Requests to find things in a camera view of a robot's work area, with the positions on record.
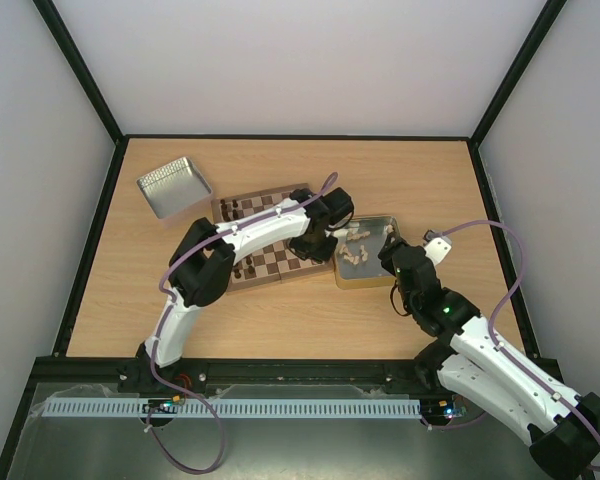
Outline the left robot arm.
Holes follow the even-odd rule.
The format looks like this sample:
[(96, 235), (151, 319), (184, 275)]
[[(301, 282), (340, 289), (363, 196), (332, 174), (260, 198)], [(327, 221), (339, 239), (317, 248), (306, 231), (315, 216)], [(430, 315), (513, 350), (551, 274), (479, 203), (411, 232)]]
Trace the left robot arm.
[(294, 260), (324, 264), (336, 249), (333, 232), (353, 212), (345, 190), (323, 187), (317, 193), (296, 189), (243, 219), (219, 224), (196, 220), (159, 282), (166, 295), (160, 319), (135, 357), (121, 367), (118, 389), (137, 394), (189, 389), (190, 377), (179, 368), (184, 345), (203, 309), (227, 291), (234, 267), (277, 242), (288, 245)]

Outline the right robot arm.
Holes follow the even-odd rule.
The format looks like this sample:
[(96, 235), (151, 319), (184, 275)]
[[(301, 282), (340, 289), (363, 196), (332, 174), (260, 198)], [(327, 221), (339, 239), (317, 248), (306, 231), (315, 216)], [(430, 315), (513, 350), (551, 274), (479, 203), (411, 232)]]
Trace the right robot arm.
[(450, 250), (444, 237), (414, 246), (390, 234), (378, 255), (405, 315), (435, 339), (416, 359), (418, 384), (430, 392), (443, 387), (497, 419), (553, 479), (592, 470), (600, 454), (600, 397), (543, 370), (466, 297), (442, 286), (436, 267)]

